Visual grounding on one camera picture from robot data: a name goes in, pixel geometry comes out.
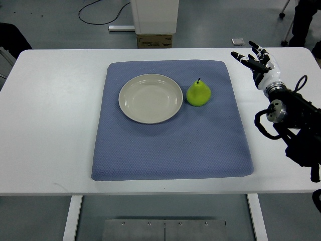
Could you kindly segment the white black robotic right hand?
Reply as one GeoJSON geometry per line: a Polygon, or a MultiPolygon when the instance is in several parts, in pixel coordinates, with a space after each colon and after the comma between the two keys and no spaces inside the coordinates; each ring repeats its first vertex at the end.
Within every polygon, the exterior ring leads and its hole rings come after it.
{"type": "Polygon", "coordinates": [[[256,88],[267,93],[271,84],[281,82],[280,68],[275,58],[266,49],[252,41],[249,41],[249,44],[255,57],[250,54],[243,56],[234,51],[231,52],[231,56],[251,70],[256,88]]]}

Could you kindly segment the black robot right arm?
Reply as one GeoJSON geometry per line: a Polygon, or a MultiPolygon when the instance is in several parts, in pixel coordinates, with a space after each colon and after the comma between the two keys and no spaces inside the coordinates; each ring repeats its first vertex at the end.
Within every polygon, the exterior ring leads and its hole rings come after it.
{"type": "Polygon", "coordinates": [[[307,82],[302,76],[294,90],[283,84],[268,91],[270,104],[254,118],[258,130],[271,140],[283,139],[285,155],[302,167],[310,167],[312,182],[320,182],[320,108],[298,92],[307,82]]]}

